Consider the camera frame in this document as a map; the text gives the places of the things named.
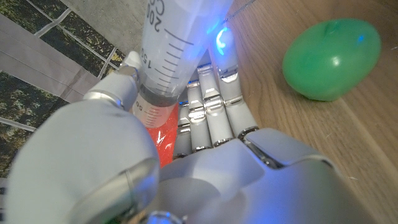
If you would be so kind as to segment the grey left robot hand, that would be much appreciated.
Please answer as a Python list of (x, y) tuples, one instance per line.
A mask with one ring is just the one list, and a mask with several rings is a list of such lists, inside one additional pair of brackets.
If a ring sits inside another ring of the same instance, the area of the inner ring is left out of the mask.
[(181, 152), (160, 166), (155, 144), (130, 113), (142, 64), (136, 52), (60, 108), (19, 151), (7, 181), (6, 223), (373, 223), (325, 156), (248, 110), (234, 138)]

